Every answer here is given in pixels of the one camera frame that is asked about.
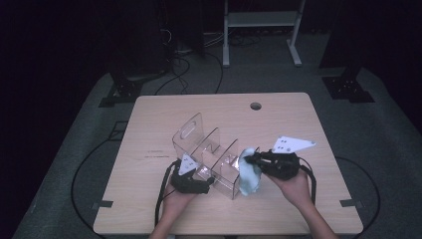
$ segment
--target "dark background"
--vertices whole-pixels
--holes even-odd
[[[291,10],[298,6],[292,2],[231,0],[230,7]],[[414,1],[308,0],[301,32],[332,30],[321,66],[344,67],[357,59],[422,131],[421,10]],[[163,41],[160,27],[200,48],[200,31],[222,31],[222,17],[222,0],[1,1],[0,236],[13,235],[115,55],[141,73],[166,69],[171,54],[154,45]]]

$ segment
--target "blue cloth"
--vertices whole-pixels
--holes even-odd
[[[253,155],[254,152],[252,147],[248,147],[239,156],[239,189],[244,196],[256,192],[260,187],[261,168],[245,160],[245,156]]]

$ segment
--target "metal stand leg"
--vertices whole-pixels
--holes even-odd
[[[302,15],[304,13],[304,8],[305,8],[305,2],[306,0],[302,0],[301,6],[298,11],[298,15],[296,16],[292,39],[287,40],[288,47],[289,47],[289,50],[291,52],[291,55],[296,67],[300,67],[302,65],[302,61],[301,61],[301,58],[299,57],[298,51],[296,50],[295,43],[296,43],[296,38],[299,33],[299,27],[301,26]]]
[[[323,83],[334,100],[349,100],[351,103],[373,103],[374,99],[356,80],[361,65],[352,62],[339,77],[324,77]]]
[[[229,56],[229,3],[224,2],[224,43],[223,43],[223,67],[230,67]]]

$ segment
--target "white metal frame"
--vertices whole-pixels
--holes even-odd
[[[224,44],[223,44],[223,66],[230,66],[229,51],[229,28],[231,27],[271,27],[271,26],[293,26],[292,39],[287,40],[296,67],[302,65],[301,58],[296,50],[296,39],[299,33],[306,0],[301,1],[298,11],[286,12],[236,12],[230,13],[228,1],[224,2]]]

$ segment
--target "hole in table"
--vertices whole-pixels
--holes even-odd
[[[254,111],[258,111],[262,108],[263,106],[261,106],[261,104],[259,103],[251,103],[251,109]]]

